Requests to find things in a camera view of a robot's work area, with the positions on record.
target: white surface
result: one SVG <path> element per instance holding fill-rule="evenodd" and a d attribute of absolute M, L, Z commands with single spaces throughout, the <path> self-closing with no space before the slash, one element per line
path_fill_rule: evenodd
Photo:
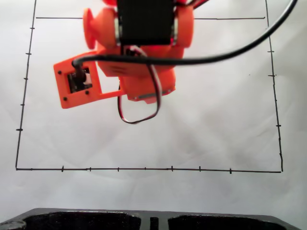
<path fill-rule="evenodd" d="M 268 0 L 269 19 L 288 0 Z M 141 209 L 278 217 L 307 229 L 307 1 L 272 36 L 284 172 L 15 171 L 34 0 L 0 3 L 0 221 L 35 207 Z M 99 0 L 37 0 L 37 17 L 97 14 Z M 264 17 L 264 0 L 211 0 L 196 17 Z M 176 68 L 159 115 L 131 126 L 116 99 L 62 110 L 53 64 L 87 51 L 81 20 L 35 19 L 18 167 L 193 167 L 280 170 L 268 41 L 235 59 Z M 249 42 L 266 20 L 196 21 L 186 56 Z M 103 90 L 116 79 L 100 72 Z M 128 116 L 154 105 L 124 101 Z"/>

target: orange 3d-printed part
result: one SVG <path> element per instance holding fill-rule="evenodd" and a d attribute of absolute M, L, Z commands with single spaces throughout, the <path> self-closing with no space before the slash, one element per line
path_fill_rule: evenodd
<path fill-rule="evenodd" d="M 116 6 L 116 0 L 103 0 L 109 6 Z M 170 45 L 140 46 L 148 57 L 182 58 L 184 48 L 189 47 L 193 36 L 193 6 L 177 6 L 175 11 L 177 33 Z M 118 77 L 120 90 L 103 93 L 95 62 L 85 62 L 82 66 L 86 78 L 85 85 L 74 82 L 75 69 L 72 60 L 89 54 L 129 55 L 130 46 L 120 46 L 117 12 L 114 8 L 103 8 L 96 17 L 90 9 L 84 10 L 83 27 L 87 46 L 96 51 L 72 57 L 54 65 L 56 81 L 62 108 L 71 108 L 93 101 L 127 95 L 131 101 L 155 102 L 155 90 L 146 65 L 98 61 L 99 68 L 107 77 Z M 162 94 L 175 90 L 174 66 L 155 66 Z"/>

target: black line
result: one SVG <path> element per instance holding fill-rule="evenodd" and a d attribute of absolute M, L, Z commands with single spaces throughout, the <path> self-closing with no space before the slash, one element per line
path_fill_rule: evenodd
<path fill-rule="evenodd" d="M 267 23 L 268 27 L 270 26 L 269 23 L 269 10 L 268 10 L 268 2 L 265 0 L 265 7 L 267 11 Z M 278 118 L 278 108 L 277 108 L 277 99 L 276 99 L 276 90 L 275 90 L 275 73 L 274 73 L 274 62 L 273 62 L 273 51 L 272 51 L 272 41 L 271 36 L 269 36 L 269 43 L 270 43 L 270 53 L 271 53 L 271 64 L 272 64 L 272 78 L 273 78 L 273 91 L 274 91 L 274 99 L 275 99 L 275 110 L 276 110 L 276 119 L 277 119 L 277 129 L 278 129 L 278 142 L 279 142 L 279 155 L 281 159 L 281 169 L 283 172 L 283 155 L 282 155 L 282 144 L 281 144 L 281 136 L 280 136 L 280 124 Z"/>
<path fill-rule="evenodd" d="M 36 19 L 82 19 L 76 17 L 36 17 Z M 265 19 L 262 18 L 194 18 L 195 20 L 255 20 L 255 19 Z"/>
<path fill-rule="evenodd" d="M 194 18 L 195 20 L 255 20 L 255 19 L 265 19 L 263 18 Z"/>
<path fill-rule="evenodd" d="M 36 168 L 16 168 L 18 171 L 92 171 L 92 170 L 114 170 L 114 171 L 120 171 L 120 170 L 139 170 L 139 171 L 147 171 L 147 170 L 153 170 L 153 171 L 209 171 L 209 172 L 227 172 L 227 173 L 281 173 L 281 171 L 253 171 L 253 170 L 222 170 L 222 169 L 185 169 L 185 168 L 79 168 L 79 169 L 64 169 L 62 168 L 55 168 L 55 169 L 36 169 Z"/>
<path fill-rule="evenodd" d="M 32 26 L 31 26 L 31 28 L 34 28 L 35 10 L 36 10 L 36 0 L 34 1 L 34 10 L 33 10 L 33 19 L 32 19 Z M 30 46 L 29 46 L 29 52 L 28 52 L 28 54 L 31 53 L 32 36 L 33 36 L 33 29 L 31 30 Z M 29 62 L 30 62 L 30 55 L 28 55 L 27 71 L 26 71 L 25 83 L 24 83 L 24 99 L 23 99 L 23 103 L 22 103 L 22 104 L 24 104 L 24 102 L 25 102 L 25 93 L 26 93 L 26 91 L 27 91 L 28 73 L 29 73 Z M 20 118 L 20 128 L 18 129 L 18 131 L 19 131 L 19 136 L 18 136 L 17 153 L 16 153 L 16 162 L 15 162 L 15 168 L 16 168 L 16 169 L 17 169 L 18 156 L 19 156 L 19 147 L 20 147 L 21 132 L 22 132 L 22 130 L 23 130 L 23 129 L 22 129 L 22 127 L 23 127 L 23 119 L 24 119 L 24 106 L 22 106 L 21 118 Z"/>
<path fill-rule="evenodd" d="M 36 19 L 82 19 L 82 18 L 36 17 Z"/>

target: black cable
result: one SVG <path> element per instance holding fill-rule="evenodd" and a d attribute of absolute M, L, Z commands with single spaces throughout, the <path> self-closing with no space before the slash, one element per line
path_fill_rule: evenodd
<path fill-rule="evenodd" d="M 199 57 L 199 58 L 183 58 L 183 59 L 171 59 L 171 58 L 154 58 L 154 57 L 129 57 L 129 56 L 120 56 L 120 55 L 88 55 L 79 57 L 72 61 L 74 67 L 82 64 L 86 61 L 114 61 L 114 62 L 126 62 L 126 63 L 138 63 L 138 64 L 147 64 L 147 65 L 197 65 L 197 64 L 206 64 L 213 63 L 217 61 L 223 61 L 229 58 L 234 58 L 240 54 L 243 54 L 254 47 L 258 46 L 269 36 L 271 36 L 288 18 L 292 12 L 294 6 L 296 5 L 297 0 L 291 0 L 282 15 L 277 19 L 277 21 L 269 27 L 259 38 L 253 42 L 236 49 L 234 51 L 219 54 L 209 57 Z"/>
<path fill-rule="evenodd" d="M 131 121 L 128 121 L 128 120 L 125 119 L 124 114 L 123 114 L 123 112 L 122 112 L 122 108 L 121 108 L 121 96 L 118 96 L 118 97 L 117 97 L 117 107 L 118 107 L 119 116 L 120 116 L 120 118 L 121 118 L 124 122 L 126 122 L 126 123 L 128 123 L 128 124 L 133 124 L 133 125 L 135 125 L 135 124 L 140 123 L 140 122 L 142 122 L 142 121 L 146 121 L 146 120 L 149 120 L 149 119 L 154 118 L 154 117 L 158 114 L 159 109 L 160 109 L 160 107 L 161 107 L 161 93 L 162 93 L 162 92 L 161 92 L 160 89 L 159 89 L 159 86 L 158 86 L 159 83 L 157 82 L 157 80 L 156 80 L 156 78 L 155 78 L 155 75 L 154 75 L 154 72 L 153 72 L 152 67 L 151 67 L 150 65 L 146 65 L 146 66 L 147 66 L 148 71 L 149 71 L 149 73 L 150 73 L 150 76 L 151 76 L 151 78 L 152 78 L 152 80 L 153 80 L 153 86 L 154 86 L 155 95 L 156 95 L 156 99 L 157 99 L 157 109 L 156 109 L 156 111 L 155 111 L 154 114 L 152 114 L 152 115 L 150 115 L 150 116 L 148 116 L 148 117 L 146 117 L 146 118 L 144 118 L 144 119 L 142 119 L 142 120 L 139 120 L 139 121 L 132 121 L 132 122 L 131 122 Z"/>

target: hand-drawn grid border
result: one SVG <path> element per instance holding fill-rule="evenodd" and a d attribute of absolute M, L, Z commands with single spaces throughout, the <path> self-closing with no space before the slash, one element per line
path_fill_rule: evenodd
<path fill-rule="evenodd" d="M 281 173 L 283 172 L 283 155 L 282 155 L 282 146 L 281 146 L 281 136 L 280 136 L 280 123 L 278 118 L 278 108 L 277 108 L 277 100 L 276 100 L 276 90 L 275 90 L 275 74 L 274 74 L 274 63 L 273 63 L 273 53 L 272 50 L 272 41 L 271 37 L 269 37 L 270 42 L 270 50 L 268 53 L 271 54 L 271 63 L 272 63 L 272 74 L 268 75 L 269 77 L 272 77 L 273 79 L 273 92 L 274 92 L 274 99 L 275 99 L 275 110 L 276 110 L 276 119 L 277 119 L 277 129 L 278 129 L 278 140 L 279 140 L 279 155 L 281 159 L 281 171 L 253 171 L 253 170 L 232 170 L 231 168 L 229 170 L 220 170 L 220 169 L 202 169 L 200 166 L 199 168 L 174 168 L 171 166 L 171 168 L 76 168 L 76 169 L 65 169 L 64 166 L 62 168 L 45 168 L 45 169 L 38 169 L 38 168 L 18 168 L 18 156 L 19 156 L 19 147 L 20 147 L 20 139 L 21 139 L 21 133 L 23 131 L 23 118 L 24 118 L 24 106 L 25 106 L 25 94 L 27 89 L 27 83 L 28 83 L 28 73 L 29 73 L 29 61 L 30 61 L 30 55 L 31 55 L 31 44 L 32 44 L 32 36 L 33 36 L 33 30 L 34 28 L 34 19 L 35 19 L 35 10 L 36 10 L 36 1 L 34 2 L 34 10 L 33 10 L 33 20 L 32 20 L 32 27 L 31 29 L 31 37 L 30 37 L 30 45 L 29 45 L 29 51 L 26 53 L 28 55 L 28 61 L 27 61 L 27 70 L 26 70 L 26 76 L 25 76 L 25 84 L 24 84 L 24 98 L 22 106 L 22 112 L 21 112 L 21 120 L 20 120 L 20 127 L 17 129 L 19 131 L 18 136 L 18 144 L 17 144 L 17 153 L 16 153 L 16 162 L 15 162 L 15 168 L 17 171 L 92 171 L 92 170 L 117 170 L 118 172 L 120 170 L 160 170 L 160 171 L 211 171 L 211 172 L 229 172 L 232 174 L 232 172 L 240 172 L 240 173 Z M 266 6 L 266 18 L 267 18 L 267 24 L 268 27 L 270 26 L 269 23 L 269 11 L 268 11 L 268 3 L 267 0 L 265 0 L 265 6 Z M 82 18 L 55 18 L 55 17 L 36 17 L 37 19 L 82 19 Z M 195 18 L 195 20 L 261 20 L 265 19 L 265 17 L 259 17 L 259 18 Z"/>

